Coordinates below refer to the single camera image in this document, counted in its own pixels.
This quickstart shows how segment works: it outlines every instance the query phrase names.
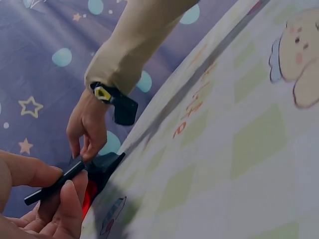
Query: wrist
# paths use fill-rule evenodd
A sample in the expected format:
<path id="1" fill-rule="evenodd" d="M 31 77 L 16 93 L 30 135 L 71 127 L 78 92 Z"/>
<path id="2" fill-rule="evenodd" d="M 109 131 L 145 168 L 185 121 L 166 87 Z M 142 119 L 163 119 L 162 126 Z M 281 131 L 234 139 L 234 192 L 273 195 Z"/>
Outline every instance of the wrist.
<path id="1" fill-rule="evenodd" d="M 93 112 L 96 112 L 97 114 L 105 114 L 111 106 L 97 99 L 89 89 L 84 90 L 82 98 L 84 98 L 85 101 L 89 104 L 91 110 Z"/>

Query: red part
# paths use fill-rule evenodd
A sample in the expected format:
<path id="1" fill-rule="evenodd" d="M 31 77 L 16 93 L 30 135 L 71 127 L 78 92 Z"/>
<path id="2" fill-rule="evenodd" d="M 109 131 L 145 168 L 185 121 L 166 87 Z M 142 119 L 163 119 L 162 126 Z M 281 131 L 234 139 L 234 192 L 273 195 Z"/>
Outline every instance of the red part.
<path id="1" fill-rule="evenodd" d="M 90 206 L 93 202 L 93 198 L 96 196 L 97 193 L 98 193 L 98 186 L 96 185 L 95 182 L 89 181 L 88 186 L 86 187 L 83 207 L 82 207 L 83 220 L 90 209 Z"/>

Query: cartoon character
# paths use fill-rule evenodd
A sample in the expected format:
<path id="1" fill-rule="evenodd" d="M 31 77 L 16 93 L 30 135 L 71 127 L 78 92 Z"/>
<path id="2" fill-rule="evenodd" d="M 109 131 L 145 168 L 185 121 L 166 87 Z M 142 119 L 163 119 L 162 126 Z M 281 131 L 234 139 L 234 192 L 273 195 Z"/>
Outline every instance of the cartoon character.
<path id="1" fill-rule="evenodd" d="M 106 214 L 106 217 L 104 218 L 102 222 L 102 229 L 100 231 L 100 236 L 105 235 L 105 238 L 108 238 L 115 220 L 119 217 L 121 211 L 123 210 L 126 198 L 127 197 L 117 199 L 116 202 L 111 207 L 111 209 L 108 211 L 108 213 Z"/>
<path id="2" fill-rule="evenodd" d="M 319 101 L 319 8 L 301 11 L 288 20 L 281 38 L 273 44 L 269 65 L 271 82 L 295 82 L 298 108 Z"/>

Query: sleeve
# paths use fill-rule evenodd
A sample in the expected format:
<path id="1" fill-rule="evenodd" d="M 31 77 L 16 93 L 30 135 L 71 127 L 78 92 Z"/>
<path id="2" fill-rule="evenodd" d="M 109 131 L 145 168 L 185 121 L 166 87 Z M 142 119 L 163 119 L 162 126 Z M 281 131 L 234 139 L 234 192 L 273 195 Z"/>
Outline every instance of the sleeve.
<path id="1" fill-rule="evenodd" d="M 85 73 L 85 85 L 102 82 L 127 95 L 145 63 L 171 33 L 182 15 L 199 0 L 128 0 L 111 37 Z"/>

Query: cartoon dog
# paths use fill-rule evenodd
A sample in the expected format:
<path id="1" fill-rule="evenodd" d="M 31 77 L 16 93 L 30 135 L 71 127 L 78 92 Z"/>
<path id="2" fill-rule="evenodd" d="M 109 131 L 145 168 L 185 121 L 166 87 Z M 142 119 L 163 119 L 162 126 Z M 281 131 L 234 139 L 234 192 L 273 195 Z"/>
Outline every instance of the cartoon dog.
<path id="1" fill-rule="evenodd" d="M 269 60 L 273 83 L 283 79 L 295 82 L 298 108 L 309 108 L 319 101 L 319 8 L 299 12 L 288 20 L 273 44 Z"/>

